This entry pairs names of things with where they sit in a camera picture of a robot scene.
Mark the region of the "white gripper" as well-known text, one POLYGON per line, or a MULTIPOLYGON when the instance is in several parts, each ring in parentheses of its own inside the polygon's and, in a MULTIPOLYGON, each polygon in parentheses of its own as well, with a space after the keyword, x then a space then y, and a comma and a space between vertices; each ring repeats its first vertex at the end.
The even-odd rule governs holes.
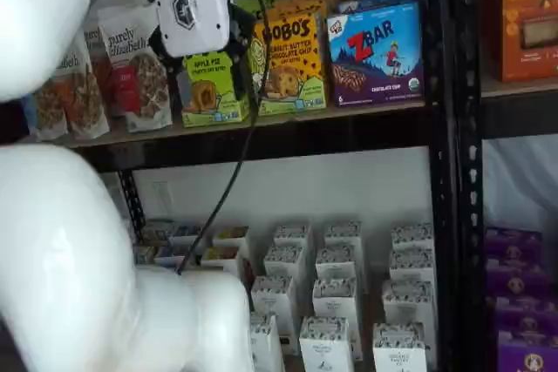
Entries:
POLYGON ((149 46, 168 75, 184 72, 182 58, 226 46, 235 98, 254 94, 248 53, 255 16, 229 0, 155 0, 159 25, 149 46))

